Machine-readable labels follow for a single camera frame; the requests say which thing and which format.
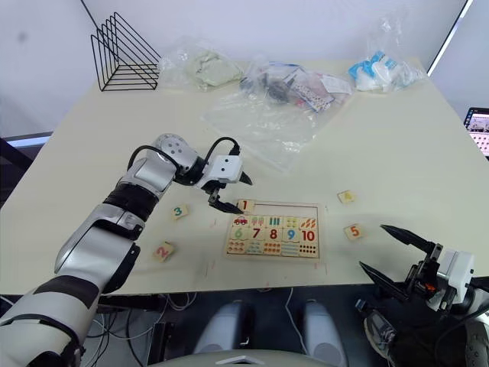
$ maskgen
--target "clear plastic bag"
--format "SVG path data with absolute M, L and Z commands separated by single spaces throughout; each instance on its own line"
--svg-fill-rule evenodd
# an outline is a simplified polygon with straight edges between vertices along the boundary
M 184 37 L 176 42 L 159 63 L 160 88 L 207 91 L 232 80 L 243 71 L 215 50 L 207 41 Z
M 427 77 L 403 58 L 401 19 L 399 13 L 386 15 L 369 34 L 367 56 L 348 69 L 358 90 L 388 93 Z
M 350 83 L 337 76 L 258 58 L 240 90 L 221 98 L 202 119 L 278 170 L 288 171 L 351 94 Z

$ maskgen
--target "table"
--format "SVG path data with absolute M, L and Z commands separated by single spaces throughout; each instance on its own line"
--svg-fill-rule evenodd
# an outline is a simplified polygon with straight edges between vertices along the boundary
M 301 64 L 342 73 L 350 63 Z M 53 276 L 59 248 L 113 189 L 137 146 L 173 132 L 204 155 L 218 135 L 200 116 L 235 88 L 101 93 L 94 86 L 2 208 L 0 294 L 23 294 Z M 389 237 L 379 228 L 382 223 L 472 252 L 474 275 L 489 275 L 489 164 L 429 80 L 388 96 L 356 93 L 304 148 L 288 175 L 246 149 L 243 158 L 254 186 L 230 185 L 222 199 L 320 203 L 325 264 L 224 258 L 229 215 L 209 208 L 201 190 L 174 184 L 147 221 L 137 264 L 117 294 L 370 282 L 358 261 L 402 281 L 424 254 Z M 354 203 L 338 201 L 336 194 L 344 190 L 357 195 Z M 190 214 L 174 222 L 170 209 L 181 203 L 189 205 Z M 365 237 L 350 242 L 343 228 L 353 223 L 363 226 Z M 164 240 L 177 251 L 161 264 L 151 253 Z

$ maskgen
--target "black wire file holder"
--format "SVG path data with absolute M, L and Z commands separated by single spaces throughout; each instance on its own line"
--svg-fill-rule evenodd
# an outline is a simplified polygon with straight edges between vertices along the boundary
M 161 57 L 119 13 L 96 26 L 91 39 L 101 91 L 156 89 Z

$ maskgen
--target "wall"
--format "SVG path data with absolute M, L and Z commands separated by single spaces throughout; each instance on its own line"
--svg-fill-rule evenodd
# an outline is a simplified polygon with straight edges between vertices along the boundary
M 86 0 L 97 22 L 112 12 L 157 50 L 182 35 L 208 38 L 241 59 L 358 58 L 367 29 L 399 7 L 406 54 L 427 68 L 464 0 Z M 78 1 L 0 2 L 0 135 L 52 131 L 95 81 L 89 34 Z
M 489 0 L 474 0 L 431 75 L 461 119 L 489 108 Z

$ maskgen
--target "wooden number tile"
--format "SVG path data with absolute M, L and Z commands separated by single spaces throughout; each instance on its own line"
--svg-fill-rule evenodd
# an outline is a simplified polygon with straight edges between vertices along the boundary
M 299 219 L 295 216 L 285 216 L 283 218 L 283 227 L 284 228 L 296 228 L 299 227 Z
M 299 254 L 299 249 L 300 245 L 298 243 L 282 243 L 282 246 L 280 247 L 282 250 L 281 255 L 282 256 L 300 256 Z
M 299 218 L 299 229 L 318 229 L 318 220 L 316 218 Z
M 264 241 L 263 254 L 280 256 L 280 242 Z
M 183 216 L 186 216 L 188 213 L 189 213 L 189 208 L 187 208 L 186 205 L 183 204 L 183 205 L 175 206 L 171 210 L 171 217 L 174 220 L 177 220 L 182 218 Z
M 237 207 L 242 210 L 244 214 L 252 214 L 254 208 L 253 200 L 239 200 Z
M 284 228 L 282 230 L 282 241 L 299 243 L 301 235 L 299 227 Z
M 341 193 L 338 193 L 337 196 L 339 201 L 341 201 L 344 204 L 352 203 L 355 201 L 355 195 L 350 190 L 346 190 Z
M 360 225 L 358 224 L 353 224 L 349 227 L 346 227 L 343 230 L 345 231 L 345 234 L 350 241 L 354 241 L 356 239 L 363 237 L 363 232 L 361 230 Z
M 299 246 L 299 256 L 303 258 L 318 258 L 319 250 L 317 242 L 301 243 Z
M 244 254 L 247 247 L 248 241 L 229 239 L 226 251 L 229 254 Z
M 265 228 L 266 216 L 249 216 L 250 227 L 252 228 Z
M 266 228 L 264 229 L 264 240 L 272 242 L 282 241 L 282 229 L 281 228 Z
M 261 227 L 251 227 L 250 232 L 248 233 L 249 239 L 253 239 L 256 241 L 262 241 L 265 239 L 265 232 L 268 229 L 261 228 Z
M 299 237 L 301 245 L 311 242 L 318 242 L 318 232 L 312 229 L 301 229 Z
M 249 241 L 246 253 L 250 255 L 263 255 L 264 243 L 263 241 Z
M 250 237 L 250 229 L 248 227 L 231 227 L 229 239 L 245 240 Z
M 250 226 L 250 217 L 249 216 L 235 216 L 232 220 L 233 227 L 246 227 Z
M 168 256 L 171 255 L 173 251 L 175 251 L 175 248 L 170 243 L 163 242 L 161 246 L 159 246 L 156 250 L 154 250 L 153 256 L 159 262 L 163 262 L 168 258 Z
M 283 217 L 282 216 L 265 216 L 265 226 L 267 228 L 282 228 Z

